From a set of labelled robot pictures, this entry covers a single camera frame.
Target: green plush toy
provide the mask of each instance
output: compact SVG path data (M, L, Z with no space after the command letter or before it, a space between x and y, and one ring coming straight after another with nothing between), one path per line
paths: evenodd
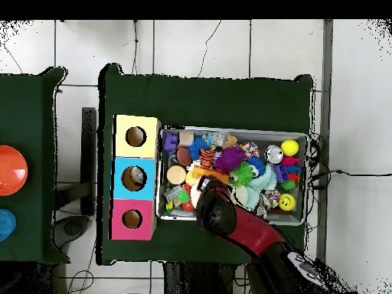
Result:
M237 169L230 172L229 182L233 186L247 186L252 178L252 167L249 163L242 161Z

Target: purple fuzzy ball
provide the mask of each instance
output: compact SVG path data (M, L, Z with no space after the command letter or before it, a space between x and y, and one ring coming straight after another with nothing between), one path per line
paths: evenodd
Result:
M247 158L245 151L241 147L235 146L222 151L222 154L215 162L215 169L222 174L228 174L237 169L240 163Z

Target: shape sorter box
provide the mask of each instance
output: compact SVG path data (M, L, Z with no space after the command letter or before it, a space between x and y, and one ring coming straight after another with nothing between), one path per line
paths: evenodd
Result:
M142 131L139 144L129 141L129 130ZM113 117L112 179L110 184L109 239L151 240L156 228L155 189L158 160L158 134L161 123L154 117L115 115ZM126 187L126 170L138 167L143 173L142 186ZM139 216L137 227L127 227L126 212Z

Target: blue toy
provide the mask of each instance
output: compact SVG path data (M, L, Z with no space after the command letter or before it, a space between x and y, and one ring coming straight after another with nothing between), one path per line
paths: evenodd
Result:
M210 146L201 138L201 136L195 136L192 144L188 146L188 150L191 154L192 160L199 159L200 149L209 150Z

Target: pink toy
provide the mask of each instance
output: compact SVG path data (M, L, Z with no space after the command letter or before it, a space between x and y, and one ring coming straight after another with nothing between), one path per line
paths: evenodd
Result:
M284 165L294 165L296 163L299 163L299 158L293 158L285 155L282 159L282 163Z
M215 162L215 168L222 174L228 174L232 170L237 169L246 158L247 155L241 147L227 148L222 151L220 157Z

